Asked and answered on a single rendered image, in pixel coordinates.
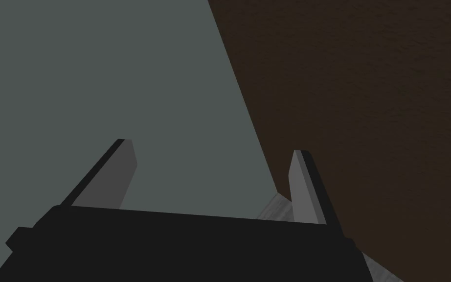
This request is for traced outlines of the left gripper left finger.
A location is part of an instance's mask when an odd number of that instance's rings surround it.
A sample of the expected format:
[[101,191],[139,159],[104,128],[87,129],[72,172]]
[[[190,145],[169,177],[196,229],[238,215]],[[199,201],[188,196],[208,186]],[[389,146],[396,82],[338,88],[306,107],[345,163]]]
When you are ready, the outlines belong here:
[[132,140],[117,139],[61,206],[119,209],[137,168]]

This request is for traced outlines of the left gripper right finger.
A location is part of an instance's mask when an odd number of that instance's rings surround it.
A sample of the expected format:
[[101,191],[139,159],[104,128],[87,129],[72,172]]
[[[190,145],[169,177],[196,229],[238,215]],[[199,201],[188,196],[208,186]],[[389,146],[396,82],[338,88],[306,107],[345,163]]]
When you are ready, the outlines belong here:
[[295,222],[323,225],[343,236],[341,224],[311,153],[307,150],[293,151],[288,179]]

